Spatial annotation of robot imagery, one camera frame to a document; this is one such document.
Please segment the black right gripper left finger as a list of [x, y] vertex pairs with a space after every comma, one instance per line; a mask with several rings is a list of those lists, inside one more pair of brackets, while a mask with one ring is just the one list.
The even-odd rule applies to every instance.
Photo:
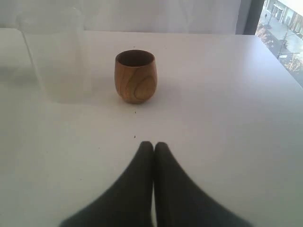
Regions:
[[132, 161], [99, 198], [62, 227], [151, 227], [153, 145], [143, 141]]

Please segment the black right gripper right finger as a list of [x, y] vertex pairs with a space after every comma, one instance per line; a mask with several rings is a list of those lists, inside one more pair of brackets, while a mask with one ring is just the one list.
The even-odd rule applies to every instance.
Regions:
[[159, 227], [250, 227], [201, 190], [174, 158], [168, 145], [155, 146], [154, 193]]

